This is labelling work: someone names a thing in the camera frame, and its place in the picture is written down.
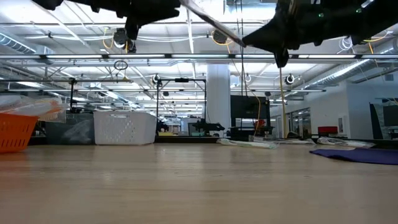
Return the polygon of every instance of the pillar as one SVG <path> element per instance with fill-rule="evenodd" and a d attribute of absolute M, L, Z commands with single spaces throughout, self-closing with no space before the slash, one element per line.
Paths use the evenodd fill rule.
<path fill-rule="evenodd" d="M 224 136 L 231 127 L 231 80 L 228 64 L 207 65 L 207 123 L 220 123 L 225 130 L 218 133 Z"/>

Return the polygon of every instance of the purple mat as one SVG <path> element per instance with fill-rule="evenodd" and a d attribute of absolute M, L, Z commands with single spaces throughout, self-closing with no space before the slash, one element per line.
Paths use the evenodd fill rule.
<path fill-rule="evenodd" d="M 317 149 L 310 151 L 312 154 L 330 159 L 339 159 L 350 162 L 363 162 L 370 164 L 398 165 L 398 150 L 388 149 Z"/>

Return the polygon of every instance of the white plastic basket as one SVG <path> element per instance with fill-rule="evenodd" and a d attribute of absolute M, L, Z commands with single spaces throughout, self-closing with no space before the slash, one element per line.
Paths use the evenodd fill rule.
<path fill-rule="evenodd" d="M 143 145 L 155 141 L 156 117 L 141 112 L 94 112 L 95 144 Z"/>

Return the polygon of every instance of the black monitor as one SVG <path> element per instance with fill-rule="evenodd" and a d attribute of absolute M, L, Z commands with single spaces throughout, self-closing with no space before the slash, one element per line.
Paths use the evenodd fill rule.
<path fill-rule="evenodd" d="M 398 106 L 385 106 L 383 107 L 384 125 L 398 126 Z"/>
<path fill-rule="evenodd" d="M 259 97 L 261 102 L 260 116 L 259 101 L 254 96 L 231 96 L 231 118 L 266 119 L 269 116 L 269 101 L 266 97 Z"/>

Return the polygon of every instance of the orange basket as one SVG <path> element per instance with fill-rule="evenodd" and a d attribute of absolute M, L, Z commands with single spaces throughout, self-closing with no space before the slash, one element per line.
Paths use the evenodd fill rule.
<path fill-rule="evenodd" d="M 0 114 L 0 153 L 26 149 L 38 118 Z"/>

